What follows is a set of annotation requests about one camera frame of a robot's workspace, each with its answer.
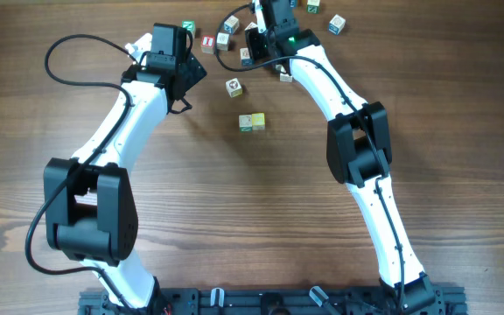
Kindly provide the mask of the brown circle block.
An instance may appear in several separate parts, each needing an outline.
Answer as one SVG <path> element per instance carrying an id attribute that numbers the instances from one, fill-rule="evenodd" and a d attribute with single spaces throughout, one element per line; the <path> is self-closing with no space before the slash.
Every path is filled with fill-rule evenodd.
<path id="1" fill-rule="evenodd" d="M 226 89 L 231 98 L 235 98 L 243 93 L 242 85 L 237 78 L 228 80 L 226 82 Z"/>

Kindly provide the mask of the yellow animal block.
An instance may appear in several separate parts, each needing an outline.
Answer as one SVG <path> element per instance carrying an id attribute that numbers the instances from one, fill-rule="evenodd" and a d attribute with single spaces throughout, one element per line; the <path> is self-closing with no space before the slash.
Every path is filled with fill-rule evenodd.
<path id="1" fill-rule="evenodd" d="M 265 114 L 264 113 L 254 113 L 251 115 L 252 118 L 252 130 L 264 130 L 265 129 Z"/>

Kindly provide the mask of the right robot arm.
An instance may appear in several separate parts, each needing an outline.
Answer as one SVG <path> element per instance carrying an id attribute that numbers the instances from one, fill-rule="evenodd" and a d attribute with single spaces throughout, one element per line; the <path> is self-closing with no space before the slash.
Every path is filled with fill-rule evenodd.
<path id="1" fill-rule="evenodd" d="M 357 202 L 374 244 L 382 286 L 397 314 L 415 314 L 434 302 L 423 265 L 414 254 L 392 190 L 391 142 L 385 108 L 367 103 L 340 77 L 311 30 L 298 26 L 287 1 L 256 1 L 266 54 L 298 81 L 327 120 L 326 161 Z"/>

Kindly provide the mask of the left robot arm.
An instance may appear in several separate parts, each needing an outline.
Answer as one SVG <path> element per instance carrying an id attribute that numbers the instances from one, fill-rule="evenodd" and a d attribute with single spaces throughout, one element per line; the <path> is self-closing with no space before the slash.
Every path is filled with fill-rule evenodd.
<path id="1" fill-rule="evenodd" d="M 275 314 L 272 292 L 209 293 L 163 290 L 142 265 L 134 245 L 138 216 L 130 171 L 155 127 L 204 78 L 185 28 L 155 24 L 127 50 L 131 65 L 116 85 L 114 107 L 91 139 L 69 159 L 52 159 L 44 171 L 44 222 L 52 249 L 94 273 L 100 294 L 81 294 L 82 314 Z"/>

